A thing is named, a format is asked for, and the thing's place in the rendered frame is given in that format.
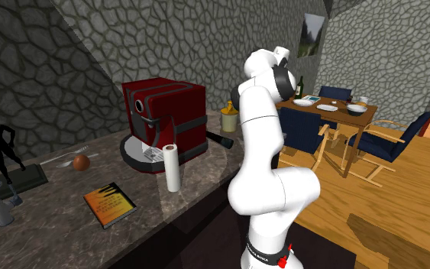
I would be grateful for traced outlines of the wooden dining table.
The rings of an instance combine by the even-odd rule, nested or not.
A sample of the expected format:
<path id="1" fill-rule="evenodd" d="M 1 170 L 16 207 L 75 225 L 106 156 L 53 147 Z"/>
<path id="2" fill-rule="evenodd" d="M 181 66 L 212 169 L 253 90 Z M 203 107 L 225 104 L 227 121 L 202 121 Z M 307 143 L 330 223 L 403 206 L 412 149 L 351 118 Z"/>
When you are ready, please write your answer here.
<path id="1" fill-rule="evenodd" d="M 293 100 L 294 98 L 291 97 L 288 101 L 276 104 L 276 107 L 278 109 L 281 107 L 287 107 L 290 109 L 319 114 L 322 120 L 337 122 L 338 124 L 348 125 L 357 129 L 357 137 L 354 141 L 354 145 L 352 146 L 351 152 L 348 155 L 346 167 L 343 169 L 343 177 L 346 178 L 348 176 L 354 157 L 356 156 L 360 136 L 364 132 L 364 129 L 367 127 L 367 125 L 371 123 L 378 107 L 375 105 L 367 105 L 366 112 L 364 112 L 360 116 L 353 116 L 348 114 L 346 102 L 343 100 L 337 100 L 337 104 L 335 106 L 338 108 L 338 110 L 334 112 L 322 111 L 321 109 L 316 108 L 316 106 L 319 104 L 327 105 L 331 101 L 334 101 L 334 99 L 330 99 L 328 97 L 321 97 L 320 100 L 317 101 L 315 104 L 305 107 L 295 105 L 293 103 Z"/>

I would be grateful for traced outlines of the beige jar with yellow lid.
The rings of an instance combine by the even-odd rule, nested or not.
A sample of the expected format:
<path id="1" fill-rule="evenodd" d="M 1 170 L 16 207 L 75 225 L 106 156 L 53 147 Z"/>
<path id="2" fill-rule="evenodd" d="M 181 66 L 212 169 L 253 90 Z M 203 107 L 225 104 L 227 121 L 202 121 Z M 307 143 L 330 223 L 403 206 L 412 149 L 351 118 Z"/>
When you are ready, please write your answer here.
<path id="1" fill-rule="evenodd" d="M 224 132 L 235 132 L 238 124 L 239 111 L 232 101 L 228 101 L 226 107 L 221 109 L 221 129 Z"/>

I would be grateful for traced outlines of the orange book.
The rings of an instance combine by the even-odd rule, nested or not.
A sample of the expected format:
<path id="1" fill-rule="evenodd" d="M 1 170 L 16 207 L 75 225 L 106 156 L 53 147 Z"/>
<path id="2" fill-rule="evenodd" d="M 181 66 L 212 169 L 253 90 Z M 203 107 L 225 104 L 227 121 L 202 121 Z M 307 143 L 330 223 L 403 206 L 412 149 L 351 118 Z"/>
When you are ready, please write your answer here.
<path id="1" fill-rule="evenodd" d="M 83 199 L 103 229 L 109 228 L 137 210 L 137 206 L 115 182 L 84 195 Z"/>

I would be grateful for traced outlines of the white paper towel roll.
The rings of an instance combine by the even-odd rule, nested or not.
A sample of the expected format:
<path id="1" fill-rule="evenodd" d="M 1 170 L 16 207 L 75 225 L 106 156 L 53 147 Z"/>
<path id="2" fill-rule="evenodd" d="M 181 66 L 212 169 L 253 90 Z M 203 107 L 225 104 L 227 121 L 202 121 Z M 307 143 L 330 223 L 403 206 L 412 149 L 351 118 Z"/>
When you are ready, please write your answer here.
<path id="1" fill-rule="evenodd" d="M 171 193 L 178 192 L 181 188 L 179 172 L 178 148 L 175 144 L 167 144 L 163 147 L 163 162 L 167 180 L 167 189 Z"/>

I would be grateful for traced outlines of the landscape wall picture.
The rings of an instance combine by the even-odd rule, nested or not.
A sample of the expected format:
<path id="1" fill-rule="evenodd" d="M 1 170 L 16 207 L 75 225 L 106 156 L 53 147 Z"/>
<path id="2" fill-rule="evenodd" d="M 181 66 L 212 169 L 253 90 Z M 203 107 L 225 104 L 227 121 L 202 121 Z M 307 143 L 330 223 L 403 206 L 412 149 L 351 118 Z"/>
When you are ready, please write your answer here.
<path id="1" fill-rule="evenodd" d="M 317 54 L 324 23 L 325 17 L 305 13 L 299 40 L 298 58 Z"/>

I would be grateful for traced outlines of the red coffee machine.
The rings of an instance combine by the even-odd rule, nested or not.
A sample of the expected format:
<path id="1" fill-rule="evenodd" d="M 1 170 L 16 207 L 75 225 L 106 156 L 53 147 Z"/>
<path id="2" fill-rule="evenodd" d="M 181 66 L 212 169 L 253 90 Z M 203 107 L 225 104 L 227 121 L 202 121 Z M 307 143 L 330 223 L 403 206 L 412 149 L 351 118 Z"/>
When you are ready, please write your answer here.
<path id="1" fill-rule="evenodd" d="M 161 77 L 121 86 L 131 131 L 120 144 L 126 164 L 142 173 L 162 173 L 168 144 L 177 146 L 180 164 L 207 151 L 204 86 Z"/>

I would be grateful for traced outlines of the black flashlight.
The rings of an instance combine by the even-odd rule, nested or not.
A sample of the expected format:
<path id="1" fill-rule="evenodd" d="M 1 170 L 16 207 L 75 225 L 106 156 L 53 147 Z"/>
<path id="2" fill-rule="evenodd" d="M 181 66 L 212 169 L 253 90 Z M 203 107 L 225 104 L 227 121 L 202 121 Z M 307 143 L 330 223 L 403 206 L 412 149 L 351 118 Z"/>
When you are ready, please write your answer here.
<path id="1" fill-rule="evenodd" d="M 232 139 L 222 137 L 219 134 L 215 134 L 210 131 L 206 131 L 205 134 L 207 138 L 213 140 L 214 142 L 220 144 L 222 147 L 225 147 L 227 149 L 231 149 L 234 144 L 234 141 Z"/>

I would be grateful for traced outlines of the dark robot stand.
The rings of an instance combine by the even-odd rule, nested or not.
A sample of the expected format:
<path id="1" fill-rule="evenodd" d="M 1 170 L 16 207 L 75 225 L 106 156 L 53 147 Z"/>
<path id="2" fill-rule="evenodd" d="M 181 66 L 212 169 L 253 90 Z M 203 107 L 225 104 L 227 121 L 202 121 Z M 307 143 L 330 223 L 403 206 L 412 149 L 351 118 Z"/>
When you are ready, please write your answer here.
<path id="1" fill-rule="evenodd" d="M 212 221 L 180 253 L 183 269 L 240 269 L 246 234 L 244 220 Z M 295 222 L 287 239 L 304 269 L 354 269 L 356 254 Z"/>

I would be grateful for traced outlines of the silver fork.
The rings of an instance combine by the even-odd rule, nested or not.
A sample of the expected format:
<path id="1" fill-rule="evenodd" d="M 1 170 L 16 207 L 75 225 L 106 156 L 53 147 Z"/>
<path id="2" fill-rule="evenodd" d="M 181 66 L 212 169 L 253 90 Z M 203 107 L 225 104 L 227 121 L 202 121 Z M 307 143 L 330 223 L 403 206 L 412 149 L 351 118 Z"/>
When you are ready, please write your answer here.
<path id="1" fill-rule="evenodd" d="M 86 145 L 86 146 L 81 147 L 80 149 L 78 149 L 78 150 L 76 150 L 76 151 L 70 151 L 70 152 L 68 152 L 68 153 L 65 153 L 65 154 L 62 154 L 62 155 L 60 155 L 60 156 L 57 156 L 57 157 L 51 158 L 51 159 L 49 159 L 49 160 L 45 160 L 45 161 L 43 161 L 43 162 L 39 163 L 39 165 L 44 165 L 44 164 L 50 163 L 50 162 L 52 162 L 52 161 L 54 161 L 54 160 L 60 159 L 61 157 L 65 157 L 65 156 L 67 156 L 67 155 L 82 153 L 83 151 L 85 151 L 86 149 L 88 149 L 88 147 L 89 147 L 89 146 L 88 146 L 88 145 Z"/>

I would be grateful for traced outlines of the brown ball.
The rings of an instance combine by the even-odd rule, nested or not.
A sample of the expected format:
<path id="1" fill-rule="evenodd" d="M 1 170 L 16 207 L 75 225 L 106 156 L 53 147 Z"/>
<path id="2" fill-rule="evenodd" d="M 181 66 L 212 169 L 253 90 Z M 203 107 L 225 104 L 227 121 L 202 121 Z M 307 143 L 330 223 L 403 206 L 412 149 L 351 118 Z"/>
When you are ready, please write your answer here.
<path id="1" fill-rule="evenodd" d="M 89 166 L 90 166 L 90 159 L 84 154 L 77 155 L 73 159 L 73 167 L 75 170 L 85 171 L 89 168 Z"/>

